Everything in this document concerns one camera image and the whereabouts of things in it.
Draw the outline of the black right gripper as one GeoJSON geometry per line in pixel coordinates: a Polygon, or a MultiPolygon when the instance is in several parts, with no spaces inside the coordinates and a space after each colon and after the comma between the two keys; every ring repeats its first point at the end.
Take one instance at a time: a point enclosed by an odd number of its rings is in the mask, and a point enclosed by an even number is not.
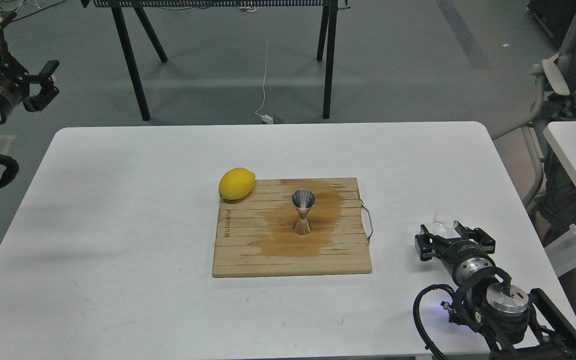
{"type": "Polygon", "coordinates": [[[421,225],[414,236],[414,246],[421,262],[439,258],[454,283],[460,286],[481,269],[496,266],[490,257],[496,250],[496,240],[482,228],[469,228],[460,222],[455,230],[461,239],[440,237],[421,225]]]}

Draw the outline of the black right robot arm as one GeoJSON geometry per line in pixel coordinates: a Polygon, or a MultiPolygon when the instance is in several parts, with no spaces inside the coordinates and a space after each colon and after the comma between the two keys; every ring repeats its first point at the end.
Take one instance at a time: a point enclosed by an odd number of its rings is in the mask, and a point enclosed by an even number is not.
{"type": "Polygon", "coordinates": [[[439,360],[447,358],[425,330],[420,311],[425,294],[443,290],[450,296],[441,302],[448,321],[482,335],[490,360],[576,360],[576,329],[546,293],[512,284],[491,258],[496,242],[482,228],[455,222],[454,230],[457,237],[448,238],[421,225],[414,237],[419,259],[441,260],[457,286],[432,284],[415,297],[413,321],[425,348],[439,360]]]}

